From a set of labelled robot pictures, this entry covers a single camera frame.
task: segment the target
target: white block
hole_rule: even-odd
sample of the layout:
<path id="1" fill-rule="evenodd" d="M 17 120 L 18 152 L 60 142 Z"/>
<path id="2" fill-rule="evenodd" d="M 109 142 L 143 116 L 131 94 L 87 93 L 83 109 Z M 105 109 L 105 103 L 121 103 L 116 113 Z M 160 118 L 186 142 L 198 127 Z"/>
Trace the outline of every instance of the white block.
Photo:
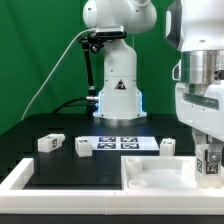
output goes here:
<path id="1" fill-rule="evenodd" d="M 176 140 L 164 138 L 160 144 L 160 156 L 173 156 L 175 153 Z"/>
<path id="2" fill-rule="evenodd" d="M 0 192 L 7 190 L 21 190 L 34 173 L 33 159 L 23 159 L 15 169 L 0 184 Z"/>
<path id="3" fill-rule="evenodd" d="M 49 153 L 62 146 L 65 140 L 63 134 L 50 134 L 38 139 L 38 151 Z"/>
<path id="4" fill-rule="evenodd" d="M 75 139 L 75 149 L 79 157 L 92 156 L 92 143 L 87 137 L 78 137 Z"/>

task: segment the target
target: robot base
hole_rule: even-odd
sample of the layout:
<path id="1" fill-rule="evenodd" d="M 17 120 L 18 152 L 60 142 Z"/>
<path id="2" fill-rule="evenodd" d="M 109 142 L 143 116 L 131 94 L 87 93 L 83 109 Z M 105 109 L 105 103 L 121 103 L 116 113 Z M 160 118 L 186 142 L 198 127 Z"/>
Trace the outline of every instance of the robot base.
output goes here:
<path id="1" fill-rule="evenodd" d="M 94 122 L 98 124 L 105 124 L 108 126 L 133 126 L 144 124 L 147 121 L 147 116 L 137 117 L 134 119 L 108 119 L 104 117 L 94 117 Z"/>

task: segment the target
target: cable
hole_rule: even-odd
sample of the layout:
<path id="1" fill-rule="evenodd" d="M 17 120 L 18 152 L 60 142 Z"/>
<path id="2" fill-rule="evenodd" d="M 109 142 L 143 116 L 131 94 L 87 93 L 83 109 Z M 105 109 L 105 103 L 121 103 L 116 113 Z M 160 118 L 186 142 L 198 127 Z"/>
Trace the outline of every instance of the cable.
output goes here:
<path id="1" fill-rule="evenodd" d="M 64 108 L 70 108 L 70 107 L 86 107 L 87 104 L 72 104 L 72 105 L 67 105 L 67 106 L 64 106 L 62 108 L 60 108 L 60 110 L 64 109 Z"/>
<path id="2" fill-rule="evenodd" d="M 76 99 L 73 99 L 73 100 L 69 100 L 66 103 L 63 103 L 60 107 L 53 110 L 52 114 L 57 114 L 62 108 L 68 106 L 69 104 L 75 103 L 75 102 L 78 102 L 78 101 L 82 101 L 82 100 L 86 100 L 86 97 L 80 97 L 80 98 L 76 98 Z"/>
<path id="3" fill-rule="evenodd" d="M 66 50 L 64 51 L 64 53 L 62 54 L 62 56 L 60 57 L 60 59 L 58 60 L 58 62 L 56 63 L 56 65 L 54 66 L 54 68 L 52 69 L 52 71 L 50 72 L 50 74 L 48 75 L 47 79 L 44 81 L 44 83 L 42 84 L 42 86 L 40 87 L 40 89 L 37 91 L 37 93 L 33 96 L 33 98 L 31 99 L 30 103 L 28 104 L 28 106 L 26 107 L 23 116 L 21 118 L 21 121 L 25 118 L 29 108 L 31 107 L 32 103 L 34 102 L 34 100 L 37 98 L 37 96 L 40 94 L 40 92 L 42 91 L 42 89 L 45 87 L 45 85 L 47 84 L 48 80 L 51 78 L 51 76 L 53 75 L 53 73 L 55 72 L 55 70 L 57 69 L 58 65 L 60 64 L 60 62 L 62 61 L 62 59 L 65 57 L 65 55 L 67 54 L 68 50 L 71 48 L 71 46 L 73 45 L 73 43 L 77 40 L 77 38 L 82 35 L 83 33 L 87 33 L 87 32 L 91 32 L 94 31 L 95 29 L 89 29 L 89 30 L 84 30 L 82 32 L 80 32 L 72 41 L 71 43 L 68 45 L 68 47 L 66 48 Z"/>

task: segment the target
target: white cylinder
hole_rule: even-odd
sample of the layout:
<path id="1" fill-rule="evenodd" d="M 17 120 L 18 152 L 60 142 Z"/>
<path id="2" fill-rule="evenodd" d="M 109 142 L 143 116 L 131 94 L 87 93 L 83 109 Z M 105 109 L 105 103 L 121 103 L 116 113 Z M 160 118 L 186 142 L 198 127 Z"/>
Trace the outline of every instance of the white cylinder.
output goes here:
<path id="1" fill-rule="evenodd" d="M 63 142 L 65 140 L 65 135 L 59 134 L 58 138 L 60 139 L 61 142 Z"/>
<path id="2" fill-rule="evenodd" d="M 126 159 L 126 170 L 129 175 L 140 174 L 142 172 L 142 160 L 140 158 Z"/>

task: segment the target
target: white border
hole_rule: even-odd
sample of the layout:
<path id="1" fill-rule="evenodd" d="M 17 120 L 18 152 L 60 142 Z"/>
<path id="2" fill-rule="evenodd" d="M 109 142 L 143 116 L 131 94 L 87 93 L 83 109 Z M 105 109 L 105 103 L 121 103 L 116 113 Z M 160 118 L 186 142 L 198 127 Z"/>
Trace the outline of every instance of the white border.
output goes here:
<path id="1" fill-rule="evenodd" d="M 128 157 L 122 157 L 121 161 L 124 187 L 121 191 L 21 190 L 34 169 L 33 159 L 23 159 L 0 185 L 0 213 L 224 214 L 223 188 L 129 189 L 125 169 L 126 158 Z M 158 158 L 144 157 L 149 162 Z M 181 158 L 173 157 L 173 162 Z"/>

